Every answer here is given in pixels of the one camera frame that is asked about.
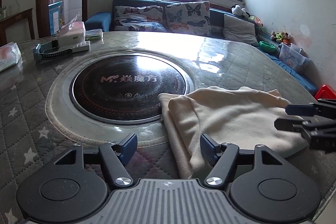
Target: triangular cutout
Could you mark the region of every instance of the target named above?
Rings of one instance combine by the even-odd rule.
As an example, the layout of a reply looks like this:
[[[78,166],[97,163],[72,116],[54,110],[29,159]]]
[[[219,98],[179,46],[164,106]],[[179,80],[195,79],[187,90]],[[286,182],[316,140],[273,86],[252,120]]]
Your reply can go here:
[[[72,165],[76,163],[76,150],[71,150],[55,162],[56,165]]]
[[[270,153],[267,151],[261,152],[262,163],[265,165],[282,165],[280,161],[274,158]]]

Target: sofa armrest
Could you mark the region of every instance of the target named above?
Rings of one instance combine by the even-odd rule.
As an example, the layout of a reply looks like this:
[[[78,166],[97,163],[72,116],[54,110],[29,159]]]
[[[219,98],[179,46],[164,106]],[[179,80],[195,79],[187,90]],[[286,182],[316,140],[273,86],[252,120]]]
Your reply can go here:
[[[103,32],[108,32],[110,30],[112,22],[111,12],[98,12],[87,21],[85,21],[86,30],[102,29]]]

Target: green bowl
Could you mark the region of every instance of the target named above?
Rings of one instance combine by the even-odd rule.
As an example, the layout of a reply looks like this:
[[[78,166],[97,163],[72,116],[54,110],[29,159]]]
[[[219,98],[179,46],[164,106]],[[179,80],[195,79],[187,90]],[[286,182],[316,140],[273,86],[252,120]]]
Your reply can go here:
[[[276,47],[265,41],[259,41],[259,47],[261,47],[264,52],[268,53],[274,53],[277,50]]]

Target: cable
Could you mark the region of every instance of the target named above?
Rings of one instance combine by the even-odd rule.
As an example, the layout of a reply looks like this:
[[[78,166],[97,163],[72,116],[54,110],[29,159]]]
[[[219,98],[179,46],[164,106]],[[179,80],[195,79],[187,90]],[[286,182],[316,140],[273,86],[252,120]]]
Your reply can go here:
[[[16,12],[16,14],[20,11],[20,4],[18,3],[18,1],[17,0],[15,0],[15,2],[16,2],[16,4],[17,4],[17,6],[18,6],[18,9],[17,9],[17,12]]]

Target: folded cloth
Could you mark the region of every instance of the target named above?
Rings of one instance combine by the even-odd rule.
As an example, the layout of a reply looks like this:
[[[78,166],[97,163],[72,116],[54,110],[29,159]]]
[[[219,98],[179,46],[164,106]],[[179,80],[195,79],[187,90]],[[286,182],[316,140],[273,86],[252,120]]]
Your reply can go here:
[[[282,157],[300,151],[307,142],[299,133],[276,130],[277,118],[288,118],[289,103],[277,90],[264,92],[241,87],[200,88],[188,95],[159,95],[162,116],[181,178],[202,178],[210,170],[201,154],[200,136],[241,149],[264,144]]]

